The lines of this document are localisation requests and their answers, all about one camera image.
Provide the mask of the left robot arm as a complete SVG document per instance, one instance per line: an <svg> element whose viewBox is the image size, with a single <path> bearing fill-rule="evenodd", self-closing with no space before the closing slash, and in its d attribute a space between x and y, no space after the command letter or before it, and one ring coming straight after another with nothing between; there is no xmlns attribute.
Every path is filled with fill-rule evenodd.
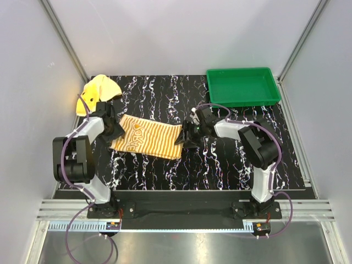
<svg viewBox="0 0 352 264"><path fill-rule="evenodd" d="M99 139L107 145L125 135L115 117L114 107L98 102L96 111L85 118L79 127L65 137L53 140L53 175L56 181L81 191L108 218L119 210L117 198L96 175L91 144Z"/></svg>

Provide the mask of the orange striped towel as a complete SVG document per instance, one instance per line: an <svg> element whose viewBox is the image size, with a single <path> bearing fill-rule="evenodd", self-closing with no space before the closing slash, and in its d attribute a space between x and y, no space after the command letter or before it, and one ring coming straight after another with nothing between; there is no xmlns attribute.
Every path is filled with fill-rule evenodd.
<svg viewBox="0 0 352 264"><path fill-rule="evenodd" d="M140 153L168 160L182 156L182 144L175 145L182 126L123 115L119 124L125 131L111 143L111 149L121 152Z"/></svg>

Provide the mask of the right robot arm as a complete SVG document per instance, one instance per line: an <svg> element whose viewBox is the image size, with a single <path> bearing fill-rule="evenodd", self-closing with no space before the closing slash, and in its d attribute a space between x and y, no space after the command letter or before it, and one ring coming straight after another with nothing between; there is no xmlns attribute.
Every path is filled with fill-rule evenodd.
<svg viewBox="0 0 352 264"><path fill-rule="evenodd" d="M279 139L264 119L251 122L231 120L231 111L225 118L220 118L212 113L211 106L212 103L206 103L191 110L174 144L185 149L198 148L205 136L240 141L246 158L254 167L254 176L249 202L241 206L242 213L236 207L233 212L242 219L249 216L262 218L274 202L273 178L282 159Z"/></svg>

